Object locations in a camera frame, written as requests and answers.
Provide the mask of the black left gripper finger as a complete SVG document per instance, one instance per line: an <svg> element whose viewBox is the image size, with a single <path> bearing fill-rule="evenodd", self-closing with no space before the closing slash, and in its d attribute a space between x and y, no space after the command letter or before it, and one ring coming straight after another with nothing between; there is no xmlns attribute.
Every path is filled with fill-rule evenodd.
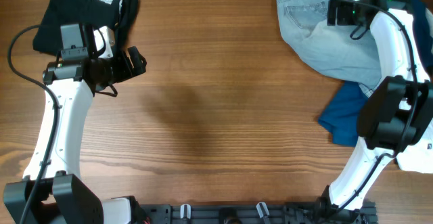
<svg viewBox="0 0 433 224"><path fill-rule="evenodd" d="M130 55L130 59L134 66L145 66L146 59L139 53L138 48L136 46L131 46L128 49L128 53Z"/></svg>
<svg viewBox="0 0 433 224"><path fill-rule="evenodd" d="M143 74L146 72L145 66L135 66L133 68L133 76L139 76L140 74Z"/></svg>

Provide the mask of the light blue denim shorts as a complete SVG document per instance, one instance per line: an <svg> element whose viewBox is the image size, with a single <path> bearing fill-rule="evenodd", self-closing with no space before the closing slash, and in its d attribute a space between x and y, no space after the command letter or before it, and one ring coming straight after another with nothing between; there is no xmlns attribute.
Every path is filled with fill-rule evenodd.
<svg viewBox="0 0 433 224"><path fill-rule="evenodd" d="M365 92L381 79L380 61L370 32L350 38L353 26L329 26L329 0L276 0L282 39L322 75L358 83Z"/></svg>

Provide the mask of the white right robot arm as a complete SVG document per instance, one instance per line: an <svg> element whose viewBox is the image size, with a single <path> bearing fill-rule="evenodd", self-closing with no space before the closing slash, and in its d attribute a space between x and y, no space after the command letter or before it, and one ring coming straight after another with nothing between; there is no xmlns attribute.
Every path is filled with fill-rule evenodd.
<svg viewBox="0 0 433 224"><path fill-rule="evenodd" d="M330 26L365 28L375 39L382 78L357 121L359 139L340 176L318 200L317 215L353 220L386 165L406 154L432 121L432 83L413 35L410 0L330 0Z"/></svg>

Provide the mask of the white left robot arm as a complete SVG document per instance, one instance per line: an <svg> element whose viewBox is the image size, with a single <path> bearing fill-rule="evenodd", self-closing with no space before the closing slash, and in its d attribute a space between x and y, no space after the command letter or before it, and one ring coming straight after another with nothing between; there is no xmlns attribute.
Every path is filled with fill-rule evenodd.
<svg viewBox="0 0 433 224"><path fill-rule="evenodd" d="M64 49L44 72L45 111L35 152L3 202L16 223L149 223L132 196L100 200L81 180L81 141L99 85L112 86L145 72L136 47L119 58L85 47Z"/></svg>

